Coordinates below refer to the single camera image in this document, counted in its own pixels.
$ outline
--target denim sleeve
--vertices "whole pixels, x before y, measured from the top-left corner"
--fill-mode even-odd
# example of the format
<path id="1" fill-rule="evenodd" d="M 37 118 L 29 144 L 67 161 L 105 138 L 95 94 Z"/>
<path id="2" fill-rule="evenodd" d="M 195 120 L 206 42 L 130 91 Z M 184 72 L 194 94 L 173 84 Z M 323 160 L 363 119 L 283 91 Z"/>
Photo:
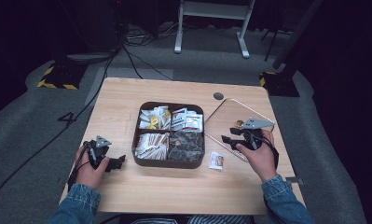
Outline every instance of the denim sleeve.
<path id="1" fill-rule="evenodd" d="M 101 195 L 95 189 L 74 184 L 58 210 L 48 219 L 51 223 L 93 223 Z"/>
<path id="2" fill-rule="evenodd" d="M 284 223 L 314 223 L 307 208 L 296 199 L 291 184 L 280 175 L 262 184 L 268 207 Z M 273 223 L 280 223 L 269 214 Z"/>

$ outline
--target gray carpet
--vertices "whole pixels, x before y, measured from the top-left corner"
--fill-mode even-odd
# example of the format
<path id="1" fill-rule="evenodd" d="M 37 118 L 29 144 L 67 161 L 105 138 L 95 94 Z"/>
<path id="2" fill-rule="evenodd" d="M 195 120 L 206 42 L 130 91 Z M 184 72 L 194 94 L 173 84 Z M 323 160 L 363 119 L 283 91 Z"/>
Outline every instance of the gray carpet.
<path id="1" fill-rule="evenodd" d="M 287 37 L 278 37 L 276 43 L 279 45 L 274 46 L 265 63 L 270 36 L 260 41 L 262 32 L 248 31 L 245 41 L 251 58 L 245 60 L 234 37 L 236 31 L 239 29 L 187 31 L 181 54 L 173 53 L 174 35 L 147 46 L 127 49 L 158 70 L 167 72 L 173 80 L 257 86 L 260 72 L 274 71 L 271 64 Z M 165 79 L 158 73 L 153 75 L 152 68 L 138 59 L 133 60 L 138 71 L 150 74 L 146 78 Z M 104 63 L 91 64 L 77 91 L 37 88 L 50 63 L 36 68 L 26 80 L 28 91 L 0 112 L 0 184 L 65 126 L 65 122 L 57 121 L 59 117 L 81 111 L 104 67 Z M 126 77 L 132 73 L 131 69 L 130 60 L 122 50 L 110 64 L 108 76 Z M 299 98 L 269 99 L 294 169 L 304 182 L 300 187 L 306 205 L 317 223 L 365 223 L 357 190 L 317 115 L 310 84 L 300 73 L 296 73 L 294 81 Z M 56 210 L 92 109 L 89 106 L 77 122 L 2 188 L 0 223 L 44 223 Z M 112 215 L 99 213 L 96 223 Z M 268 223 L 264 216 L 256 220 Z"/>

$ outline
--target wooden table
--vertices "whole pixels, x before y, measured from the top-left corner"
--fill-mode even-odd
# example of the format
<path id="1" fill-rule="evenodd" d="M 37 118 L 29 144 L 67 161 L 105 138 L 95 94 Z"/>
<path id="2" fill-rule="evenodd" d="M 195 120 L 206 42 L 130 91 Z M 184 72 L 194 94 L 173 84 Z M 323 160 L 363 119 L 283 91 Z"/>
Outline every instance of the wooden table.
<path id="1" fill-rule="evenodd" d="M 120 170 L 103 177 L 98 188 L 102 194 L 99 211 L 161 214 L 230 214 L 263 215 L 261 181 L 248 162 L 235 157 L 209 138 L 206 154 L 197 169 L 143 167 L 135 163 L 131 144 L 140 106 L 148 101 L 199 105 L 205 119 L 222 101 L 214 99 L 221 92 L 266 117 L 276 120 L 267 92 L 261 87 L 160 81 L 132 78 L 107 78 L 102 86 L 90 123 L 81 141 L 96 135 L 112 141 L 107 156 L 127 155 Z M 275 146 L 280 153 L 278 173 L 295 176 L 277 124 Z M 212 151 L 225 157 L 224 169 L 210 169 Z M 293 184 L 303 202 L 298 184 Z M 66 196 L 65 188 L 62 199 Z"/>

